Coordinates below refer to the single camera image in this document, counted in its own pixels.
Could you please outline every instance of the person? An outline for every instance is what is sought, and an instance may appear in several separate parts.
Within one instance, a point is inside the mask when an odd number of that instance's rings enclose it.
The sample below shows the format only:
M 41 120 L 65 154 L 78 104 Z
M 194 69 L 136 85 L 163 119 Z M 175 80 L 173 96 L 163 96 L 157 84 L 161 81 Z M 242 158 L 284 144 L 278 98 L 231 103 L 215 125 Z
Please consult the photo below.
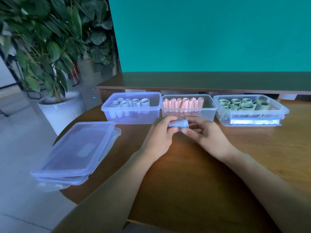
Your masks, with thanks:
M 210 155 L 226 164 L 248 186 L 282 232 L 311 231 L 311 198 L 239 151 L 220 127 L 201 117 L 185 117 L 190 126 L 181 131 Z M 167 129 L 175 116 L 157 119 L 140 150 L 96 191 L 77 205 L 52 231 L 121 232 L 139 186 L 150 166 L 167 152 L 179 128 Z

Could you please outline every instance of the stacked plastic lid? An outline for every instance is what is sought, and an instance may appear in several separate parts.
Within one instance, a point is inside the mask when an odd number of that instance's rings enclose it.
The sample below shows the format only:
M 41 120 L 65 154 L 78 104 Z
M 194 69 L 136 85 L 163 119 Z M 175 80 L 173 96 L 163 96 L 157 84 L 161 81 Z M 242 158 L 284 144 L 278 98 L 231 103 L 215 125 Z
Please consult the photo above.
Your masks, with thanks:
M 114 122 L 80 122 L 53 146 L 31 174 L 43 191 L 84 183 L 110 151 L 121 130 Z

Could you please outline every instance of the hand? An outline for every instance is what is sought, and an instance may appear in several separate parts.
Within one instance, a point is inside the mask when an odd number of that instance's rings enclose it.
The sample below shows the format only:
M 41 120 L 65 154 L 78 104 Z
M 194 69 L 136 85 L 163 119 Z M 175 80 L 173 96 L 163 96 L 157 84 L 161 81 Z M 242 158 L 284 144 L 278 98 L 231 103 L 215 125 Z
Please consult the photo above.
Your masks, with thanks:
M 170 121 L 175 121 L 176 116 L 166 116 L 157 118 L 151 126 L 141 151 L 152 156 L 154 161 L 164 155 L 172 144 L 172 136 L 179 131 L 178 127 L 171 127 L 167 129 Z
M 189 128 L 183 128 L 181 131 L 198 142 L 203 149 L 219 161 L 224 162 L 231 154 L 239 152 L 214 122 L 195 116 L 184 118 L 188 120 Z

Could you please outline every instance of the forearm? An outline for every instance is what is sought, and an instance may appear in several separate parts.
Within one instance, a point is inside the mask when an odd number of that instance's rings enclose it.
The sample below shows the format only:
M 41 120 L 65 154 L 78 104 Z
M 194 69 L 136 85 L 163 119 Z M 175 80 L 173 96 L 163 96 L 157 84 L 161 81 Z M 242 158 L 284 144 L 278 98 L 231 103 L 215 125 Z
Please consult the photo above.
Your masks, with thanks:
M 141 151 L 134 153 L 53 232 L 121 232 L 142 179 L 152 164 L 153 160 Z
M 247 154 L 234 152 L 224 163 L 244 181 L 282 232 L 307 232 L 311 228 L 309 195 L 293 188 Z

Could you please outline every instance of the tile grout line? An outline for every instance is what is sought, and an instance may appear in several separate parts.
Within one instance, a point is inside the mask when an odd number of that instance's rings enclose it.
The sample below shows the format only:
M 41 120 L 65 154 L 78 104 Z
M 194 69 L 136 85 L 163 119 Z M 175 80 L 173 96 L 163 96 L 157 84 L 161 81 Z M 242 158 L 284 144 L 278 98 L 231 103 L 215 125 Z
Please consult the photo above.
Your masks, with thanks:
M 43 227 L 43 226 L 37 225 L 37 224 L 35 224 L 35 223 L 29 222 L 29 221 L 25 221 L 25 220 L 23 220 L 23 219 L 20 219 L 20 218 L 18 218 L 18 217 L 14 217 L 14 216 L 11 216 L 11 215 L 8 215 L 8 214 L 5 214 L 5 213 L 2 213 L 1 215 L 7 216 L 7 217 L 9 217 L 9 218 L 12 218 L 12 219 L 15 219 L 15 220 L 18 220 L 18 221 L 22 221 L 22 222 L 24 222 L 24 223 L 27 223 L 27 224 L 30 224 L 30 225 L 33 225 L 33 226 L 36 226 L 36 227 L 40 227 L 40 228 L 42 228 L 42 229 L 46 229 L 46 230 L 49 230 L 49 231 L 52 230 L 52 229 L 49 229 L 49 228 L 47 228 L 47 227 Z

